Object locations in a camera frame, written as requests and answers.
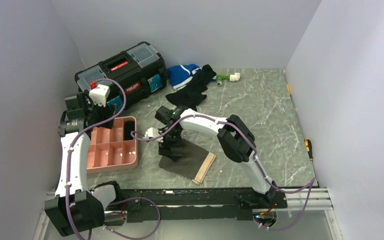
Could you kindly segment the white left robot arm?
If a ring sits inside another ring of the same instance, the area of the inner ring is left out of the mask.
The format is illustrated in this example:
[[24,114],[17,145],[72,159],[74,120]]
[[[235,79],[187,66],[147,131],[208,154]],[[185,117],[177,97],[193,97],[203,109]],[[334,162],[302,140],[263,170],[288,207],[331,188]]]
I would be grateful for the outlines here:
[[54,198],[44,205],[46,215],[63,237],[101,227],[104,211],[119,209],[124,196],[116,181],[87,186],[88,151],[95,127],[112,129],[113,106],[106,93],[84,93],[65,98],[66,110],[57,129],[62,147],[61,172]]

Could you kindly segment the olive underwear with beige waistband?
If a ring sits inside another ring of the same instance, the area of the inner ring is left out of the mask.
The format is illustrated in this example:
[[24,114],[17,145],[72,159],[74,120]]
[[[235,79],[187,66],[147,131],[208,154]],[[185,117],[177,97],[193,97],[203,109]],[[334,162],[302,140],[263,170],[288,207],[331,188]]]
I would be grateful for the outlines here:
[[165,171],[190,179],[197,185],[202,184],[216,155],[186,139],[183,140],[183,146],[175,147],[174,151],[181,154],[178,161],[162,156],[158,166]]

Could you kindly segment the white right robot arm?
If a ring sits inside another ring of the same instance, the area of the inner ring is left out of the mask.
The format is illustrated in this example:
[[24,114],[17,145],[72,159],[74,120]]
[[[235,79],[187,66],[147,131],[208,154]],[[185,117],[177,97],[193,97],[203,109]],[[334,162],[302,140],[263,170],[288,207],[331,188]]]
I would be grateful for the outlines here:
[[255,136],[239,116],[232,114],[230,117],[215,117],[184,106],[174,109],[161,106],[155,118],[165,125],[158,130],[162,136],[158,144],[161,156],[176,163],[192,155],[191,152],[180,151],[186,148],[186,142],[181,137],[183,130],[215,136],[225,156],[243,167],[251,181],[256,203],[267,208],[275,201],[274,182],[259,160]]

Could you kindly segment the pink compartment tray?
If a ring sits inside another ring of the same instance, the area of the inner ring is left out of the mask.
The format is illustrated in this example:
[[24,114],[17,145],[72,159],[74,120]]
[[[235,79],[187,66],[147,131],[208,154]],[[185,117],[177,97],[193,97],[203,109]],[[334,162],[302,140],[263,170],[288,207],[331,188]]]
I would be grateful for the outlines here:
[[87,155],[87,174],[123,171],[138,166],[138,141],[123,140],[124,122],[137,120],[133,116],[117,117],[113,128],[95,127]]

